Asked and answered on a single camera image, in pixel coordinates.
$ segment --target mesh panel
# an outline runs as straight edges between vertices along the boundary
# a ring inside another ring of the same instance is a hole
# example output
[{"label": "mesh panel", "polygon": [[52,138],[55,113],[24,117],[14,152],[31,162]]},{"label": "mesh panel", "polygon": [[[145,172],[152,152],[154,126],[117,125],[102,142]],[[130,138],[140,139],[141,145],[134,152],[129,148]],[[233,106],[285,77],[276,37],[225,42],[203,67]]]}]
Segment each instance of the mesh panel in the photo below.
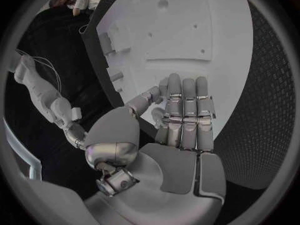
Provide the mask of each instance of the mesh panel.
[{"label": "mesh panel", "polygon": [[252,61],[245,87],[227,124],[214,141],[227,180],[252,189],[267,187],[289,147],[295,91],[279,39],[249,4],[253,23]]}]

